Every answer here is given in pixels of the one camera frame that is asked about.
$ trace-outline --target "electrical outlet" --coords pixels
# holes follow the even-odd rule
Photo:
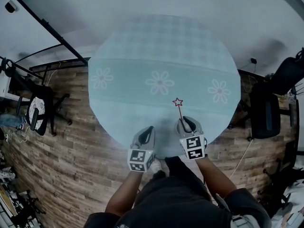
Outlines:
[[[250,58],[250,62],[253,64],[257,64],[257,60],[254,57]]]

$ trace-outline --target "black shirt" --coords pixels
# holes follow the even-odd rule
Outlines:
[[[89,216],[85,228],[230,227],[232,215],[252,215],[261,228],[271,227],[264,208],[246,190],[230,193],[230,212],[211,202],[197,177],[170,176],[149,182],[138,194],[134,208],[119,217],[111,213]]]

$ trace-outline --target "shoulder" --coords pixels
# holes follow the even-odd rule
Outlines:
[[[240,215],[242,219],[247,221],[251,220],[248,219],[248,217],[253,217],[257,221],[259,227],[271,227],[270,217],[266,210],[247,189],[237,189],[231,192],[225,197],[225,202],[233,215]]]

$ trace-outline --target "cable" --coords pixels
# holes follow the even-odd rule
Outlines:
[[[240,67],[239,69],[245,68],[245,67],[249,66],[250,64],[252,64],[252,62],[248,63],[248,64],[245,65],[245,66]]]
[[[232,172],[232,174],[231,174],[231,176],[229,177],[229,179],[231,179],[232,175],[236,172],[236,170],[237,170],[238,166],[240,165],[241,161],[243,160],[243,158],[244,158],[244,156],[245,156],[247,150],[249,149],[249,147],[250,147],[252,141],[253,141],[253,139],[250,141],[250,143],[249,143],[249,145],[248,145],[248,147],[247,147],[245,153],[243,154],[241,160],[240,160],[239,163],[237,164],[236,168],[235,168],[234,171]]]
[[[253,78],[253,79],[258,83],[258,81],[256,80],[255,77],[252,77],[252,76],[248,75],[248,80],[249,80],[249,84],[250,84],[250,89],[249,89],[249,91],[252,89],[252,84],[251,84],[250,78]],[[241,82],[242,82],[242,84],[243,84],[244,91],[245,91],[246,93],[249,93],[249,91],[247,91],[247,90],[245,89],[245,84],[244,84],[244,81],[242,80],[242,78],[241,78]]]
[[[256,72],[256,70],[257,70],[257,68],[256,68],[256,67],[257,67],[257,64],[255,64],[255,70],[253,71],[253,73],[255,73],[255,72]]]
[[[55,70],[55,71],[54,71],[54,72],[51,74],[51,77],[53,76],[53,74],[54,74],[54,73],[56,73],[56,72],[57,72],[57,70],[58,70],[58,69],[56,69],[56,70]]]
[[[15,132],[12,132],[11,130],[9,130],[9,132],[7,133],[8,139],[11,140],[12,134],[15,134],[15,136],[17,137],[19,143],[26,142],[26,141],[28,140],[28,129],[29,129],[29,127],[30,127],[30,126],[28,126],[27,129],[26,129],[26,131],[25,131],[25,137],[23,137],[22,134],[20,134],[21,137],[25,138],[25,140],[22,140],[22,141],[19,140],[19,138],[18,138],[16,132],[18,132],[18,131],[20,131],[20,130],[17,130],[17,131],[15,131]]]

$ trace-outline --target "chair base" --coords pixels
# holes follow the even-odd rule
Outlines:
[[[244,112],[248,112],[248,114],[246,116],[244,116],[242,119],[240,119],[239,121],[237,121],[235,124],[229,124],[228,127],[227,127],[228,129],[233,129],[236,126],[239,126],[239,125],[243,124],[245,121],[247,121],[251,117],[250,106],[248,106],[246,104],[246,102],[243,101],[243,100],[240,100],[239,104],[242,106]]]
[[[55,137],[57,135],[57,133],[54,131],[54,118],[59,117],[63,120],[65,120],[67,122],[67,125],[71,125],[73,122],[70,119],[66,119],[63,115],[61,115],[60,113],[58,113],[58,110],[60,110],[60,105],[61,103],[64,101],[65,98],[69,98],[70,94],[64,94],[63,97],[61,97],[53,106],[53,113],[50,116],[50,123],[51,123],[51,133],[53,135],[53,137]]]

